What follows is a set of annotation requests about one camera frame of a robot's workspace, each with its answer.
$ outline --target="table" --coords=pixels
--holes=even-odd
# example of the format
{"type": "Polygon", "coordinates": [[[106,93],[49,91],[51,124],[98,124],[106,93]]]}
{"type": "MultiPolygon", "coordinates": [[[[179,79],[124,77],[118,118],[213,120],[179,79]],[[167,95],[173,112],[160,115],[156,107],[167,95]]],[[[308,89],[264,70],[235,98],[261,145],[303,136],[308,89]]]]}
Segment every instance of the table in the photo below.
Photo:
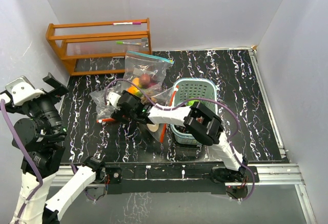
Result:
{"type": "MultiPolygon", "coordinates": [[[[232,109],[241,122],[233,138],[235,148],[249,161],[281,161],[277,139],[248,50],[205,50],[153,52],[172,59],[163,87],[173,86],[182,77],[210,79],[218,88],[218,100],[232,109]]],[[[89,60],[88,68],[117,66],[122,60],[89,60]]],[[[61,114],[68,128],[62,164],[81,163],[90,155],[106,163],[216,162],[211,147],[184,146],[175,142],[169,129],[163,144],[154,141],[136,123],[98,124],[95,103],[90,97],[121,74],[70,77],[69,93],[61,114]]],[[[219,109],[227,133],[234,120],[219,109]]]]}

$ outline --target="pink marker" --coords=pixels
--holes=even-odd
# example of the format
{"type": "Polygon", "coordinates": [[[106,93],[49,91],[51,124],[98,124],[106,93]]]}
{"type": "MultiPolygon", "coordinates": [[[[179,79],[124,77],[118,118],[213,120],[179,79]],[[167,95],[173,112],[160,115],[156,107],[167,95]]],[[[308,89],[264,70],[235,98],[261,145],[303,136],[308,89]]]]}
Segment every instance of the pink marker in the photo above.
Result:
{"type": "Polygon", "coordinates": [[[113,25],[141,25],[141,22],[113,23],[113,25]]]}

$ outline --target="marker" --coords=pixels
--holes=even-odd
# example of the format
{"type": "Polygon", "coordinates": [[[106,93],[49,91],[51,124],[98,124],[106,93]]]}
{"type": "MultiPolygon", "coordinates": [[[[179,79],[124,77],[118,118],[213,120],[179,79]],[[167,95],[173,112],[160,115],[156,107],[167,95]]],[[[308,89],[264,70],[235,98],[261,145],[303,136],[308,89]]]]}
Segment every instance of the marker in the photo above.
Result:
{"type": "Polygon", "coordinates": [[[141,25],[141,22],[113,23],[113,25],[141,25]]]}
{"type": "Polygon", "coordinates": [[[105,123],[107,121],[115,121],[113,118],[105,118],[97,120],[97,123],[105,123]]]}
{"type": "Polygon", "coordinates": [[[130,43],[130,42],[123,42],[123,41],[116,41],[117,44],[125,44],[125,45],[136,45],[136,46],[140,46],[141,43],[130,43]]]}

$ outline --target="plastic container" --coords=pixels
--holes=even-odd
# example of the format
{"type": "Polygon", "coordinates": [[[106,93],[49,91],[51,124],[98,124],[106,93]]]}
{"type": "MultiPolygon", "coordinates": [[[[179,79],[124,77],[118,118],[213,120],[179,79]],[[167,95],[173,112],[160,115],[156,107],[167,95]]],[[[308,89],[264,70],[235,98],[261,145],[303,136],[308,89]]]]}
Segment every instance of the plastic container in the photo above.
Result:
{"type": "MultiPolygon", "coordinates": [[[[184,100],[194,97],[204,97],[217,101],[216,87],[213,82],[208,79],[182,78],[179,79],[173,87],[175,88],[177,86],[179,87],[172,102],[173,106],[177,106],[184,100]]],[[[215,114],[218,114],[217,105],[206,101],[202,101],[202,103],[215,112],[215,114]]],[[[201,145],[191,134],[179,132],[174,125],[171,125],[171,129],[178,143],[183,145],[201,145]]]]}

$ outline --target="blue zipper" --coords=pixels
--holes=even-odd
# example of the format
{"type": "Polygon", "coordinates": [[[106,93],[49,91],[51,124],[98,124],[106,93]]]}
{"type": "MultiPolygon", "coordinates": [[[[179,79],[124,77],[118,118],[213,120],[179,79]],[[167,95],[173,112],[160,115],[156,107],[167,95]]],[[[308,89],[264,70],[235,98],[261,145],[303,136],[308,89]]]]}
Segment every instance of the blue zipper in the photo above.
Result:
{"type": "Polygon", "coordinates": [[[135,51],[127,51],[127,53],[134,54],[134,55],[139,55],[139,56],[150,57],[150,58],[158,59],[158,60],[163,61],[163,62],[174,64],[173,60],[168,60],[168,59],[160,57],[160,56],[153,56],[153,55],[143,54],[143,53],[139,53],[139,52],[135,52],[135,51]]]}

